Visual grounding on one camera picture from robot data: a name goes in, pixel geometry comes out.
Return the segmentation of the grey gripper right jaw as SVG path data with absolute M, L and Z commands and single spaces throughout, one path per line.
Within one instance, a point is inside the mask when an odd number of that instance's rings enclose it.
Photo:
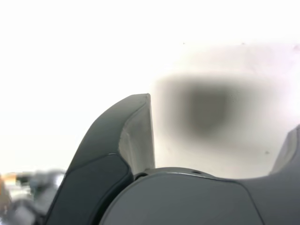
M 109 206 L 102 225 L 297 225 L 300 129 L 290 131 L 268 176 L 222 179 L 190 171 L 144 176 Z

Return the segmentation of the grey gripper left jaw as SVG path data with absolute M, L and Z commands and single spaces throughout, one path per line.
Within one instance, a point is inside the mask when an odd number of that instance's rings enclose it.
M 49 208 L 47 225 L 96 225 L 135 175 L 155 167 L 151 98 L 126 97 L 102 113 L 80 143 Z

